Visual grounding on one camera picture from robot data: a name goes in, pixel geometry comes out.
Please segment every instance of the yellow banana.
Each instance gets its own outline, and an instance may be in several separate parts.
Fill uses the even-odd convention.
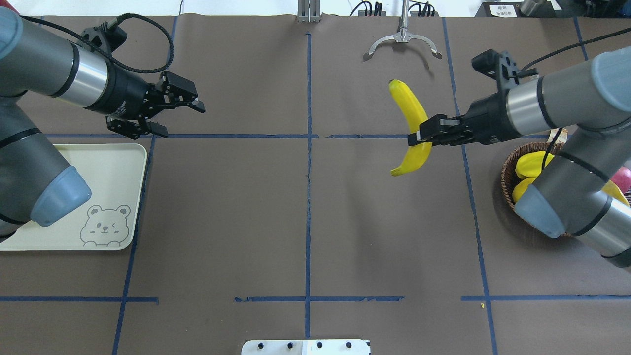
[[[546,152],[539,151],[524,154],[517,160],[517,166],[515,166],[515,173],[517,173],[517,177],[520,179],[526,178],[536,178],[541,174],[541,163],[543,162],[543,157],[546,155]],[[550,163],[550,161],[554,158],[554,155],[548,154],[546,158],[546,166]]]
[[[603,187],[603,191],[607,195],[615,198],[616,200],[624,203],[627,207],[629,207],[629,201],[627,201],[625,195],[622,193],[622,191],[620,191],[620,188],[613,183],[613,181],[607,181],[607,183]]]
[[[410,133],[417,132],[418,126],[427,121],[427,114],[425,113],[423,106],[421,106],[421,103],[418,101],[416,96],[414,96],[412,90],[410,90],[403,81],[392,80],[390,81],[389,88],[392,98],[397,105],[399,105],[401,112],[403,112],[403,115],[408,122]],[[417,170],[427,161],[431,151],[431,142],[421,143],[419,145],[415,145],[414,147],[409,147],[401,165],[390,170],[390,174],[392,174],[392,176],[399,176],[407,172]]]

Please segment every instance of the fruit basket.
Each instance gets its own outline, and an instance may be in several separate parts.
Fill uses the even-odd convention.
[[[502,166],[502,175],[500,177],[500,184],[502,186],[502,194],[504,196],[504,200],[509,204],[510,209],[515,212],[515,201],[513,201],[512,191],[521,182],[521,179],[517,176],[515,172],[515,168],[517,166],[517,160],[525,154],[539,152],[546,150],[550,144],[544,141],[537,141],[524,144],[515,150],[506,158],[504,165]],[[551,150],[551,154],[556,154],[561,148],[563,144],[557,143]],[[631,190],[625,193],[625,197],[631,203]],[[524,221],[524,223],[528,224],[532,228],[534,228],[531,224]],[[571,237],[572,235],[569,233],[564,233],[561,236],[563,237]]]

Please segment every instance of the label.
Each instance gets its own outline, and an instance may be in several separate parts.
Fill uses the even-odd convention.
[[[552,143],[554,136],[557,135],[557,131],[558,131],[558,128],[552,129],[550,131],[550,135],[548,137],[548,143]],[[558,136],[556,144],[559,144],[559,143],[565,144],[566,142],[567,142],[567,129],[564,128],[563,131],[561,131],[561,134]]]
[[[110,114],[110,117],[122,117],[127,113],[127,101],[123,101],[119,108],[114,111],[114,113]]]
[[[517,11],[513,5],[489,5],[491,15],[497,17],[517,17]]]

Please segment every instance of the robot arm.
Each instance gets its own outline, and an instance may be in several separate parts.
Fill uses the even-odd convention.
[[[107,33],[101,45],[110,50],[126,38],[115,25],[102,28]],[[110,33],[119,39],[112,46],[103,43]],[[205,111],[193,82],[164,71],[158,83],[149,84],[86,47],[0,7],[0,238],[29,220],[49,226],[91,195],[76,169],[16,105],[27,90],[104,114],[109,130],[133,139],[167,136],[166,127],[150,122],[162,110]]]
[[[631,208],[601,189],[631,157],[631,47],[521,83],[508,53],[473,60],[496,79],[498,92],[462,116],[436,115],[408,136],[408,145],[488,145],[577,124],[568,143],[516,204],[524,220],[551,238],[573,234],[609,262],[631,272]]]

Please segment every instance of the tray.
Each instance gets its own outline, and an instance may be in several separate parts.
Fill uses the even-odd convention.
[[[23,225],[0,251],[121,250],[138,218],[147,151],[138,144],[55,145],[92,190],[92,197],[50,227]]]

